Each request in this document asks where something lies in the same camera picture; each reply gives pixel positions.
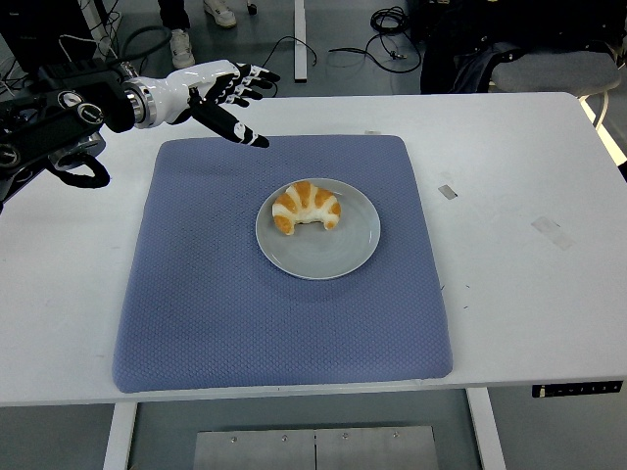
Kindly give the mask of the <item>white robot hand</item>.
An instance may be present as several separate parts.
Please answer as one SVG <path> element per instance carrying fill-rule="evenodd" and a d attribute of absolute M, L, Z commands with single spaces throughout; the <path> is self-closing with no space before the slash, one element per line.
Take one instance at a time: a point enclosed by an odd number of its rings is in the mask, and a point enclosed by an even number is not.
<path fill-rule="evenodd" d="M 149 127 L 176 124 L 194 118 L 220 137 L 234 143 L 266 148 L 269 141 L 227 111 L 225 105 L 249 106 L 263 98 L 280 77 L 264 68 L 219 60 L 176 70 L 161 79 L 140 77 L 146 92 Z"/>

